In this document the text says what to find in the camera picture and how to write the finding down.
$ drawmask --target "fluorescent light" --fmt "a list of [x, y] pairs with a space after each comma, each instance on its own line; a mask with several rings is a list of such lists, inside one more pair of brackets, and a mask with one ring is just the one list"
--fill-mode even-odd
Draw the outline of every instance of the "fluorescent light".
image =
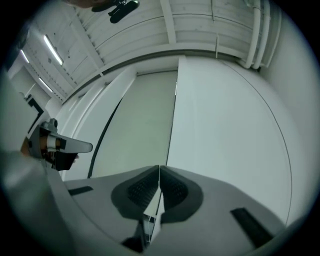
[[44, 37], [44, 41], [46, 43], [46, 45], [48, 46], [49, 50], [52, 52], [53, 56], [56, 58], [56, 60], [59, 62], [59, 64], [62, 66], [62, 59], [59, 57], [58, 53], [56, 52], [55, 48], [53, 47], [53, 45], [51, 44], [50, 40], [48, 39], [47, 35], [45, 35]]
[[24, 57], [25, 61], [28, 62], [28, 63], [30, 63], [29, 60], [28, 60], [28, 58], [27, 58], [27, 56], [25, 55], [24, 51], [23, 51], [23, 50], [20, 50], [20, 51], [21, 51], [22, 56]]
[[47, 89], [53, 93], [53, 90], [50, 89], [50, 87], [39, 77], [40, 81], [44, 84], [45, 87], [47, 87]]

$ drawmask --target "ceiling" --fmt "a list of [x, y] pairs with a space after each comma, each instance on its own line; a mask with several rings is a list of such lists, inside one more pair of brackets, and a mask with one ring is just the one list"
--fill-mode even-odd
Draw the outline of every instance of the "ceiling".
[[[270, 35], [277, 27], [274, 13], [271, 8]], [[245, 59], [254, 11], [242, 0], [140, 0], [140, 7], [119, 23], [109, 19], [108, 11], [94, 13], [61, 1], [49, 2], [32, 21], [23, 49], [30, 58], [27, 69], [34, 77], [42, 77], [64, 102], [92, 78], [140, 56], [198, 50]], [[45, 46], [43, 35], [56, 47], [62, 67]], [[270, 36], [266, 53], [273, 41]]]

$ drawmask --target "pipe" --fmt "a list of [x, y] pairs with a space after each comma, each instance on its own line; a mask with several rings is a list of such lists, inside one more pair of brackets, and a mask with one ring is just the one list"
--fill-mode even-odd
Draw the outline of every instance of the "pipe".
[[260, 47], [258, 54], [256, 56], [253, 68], [256, 70], [260, 67], [261, 60], [264, 56], [267, 40], [268, 40], [268, 34], [269, 34], [269, 26], [270, 26], [270, 3], [269, 0], [263, 1], [263, 9], [264, 9], [264, 15], [263, 15], [263, 28], [262, 28], [262, 36], [260, 41]]
[[272, 60], [272, 57], [274, 56], [274, 53], [275, 53], [275, 50], [276, 50], [276, 46], [277, 46], [277, 44], [278, 44], [279, 35], [280, 35], [281, 22], [282, 22], [282, 11], [281, 11], [280, 7], [278, 7], [278, 10], [279, 10], [278, 28], [277, 28], [277, 31], [276, 31], [276, 37], [275, 37], [274, 45], [273, 45], [273, 47], [272, 47], [272, 51], [271, 51], [269, 60], [268, 60], [267, 64], [265, 65], [266, 68], [269, 67], [270, 62], [271, 62], [271, 60]]
[[212, 20], [216, 20], [216, 11], [215, 11], [215, 6], [216, 6], [216, 0], [211, 0], [211, 11], [212, 11]]
[[245, 62], [242, 59], [238, 61], [238, 63], [240, 65], [242, 65], [245, 69], [248, 69], [251, 67], [252, 61], [255, 56], [257, 44], [258, 44], [259, 31], [260, 31], [260, 19], [261, 19], [260, 8], [261, 8], [260, 0], [254, 0], [254, 4], [253, 4], [253, 11], [254, 11], [253, 30], [252, 30], [252, 38], [251, 38], [251, 44], [250, 44], [248, 57], [246, 58]]

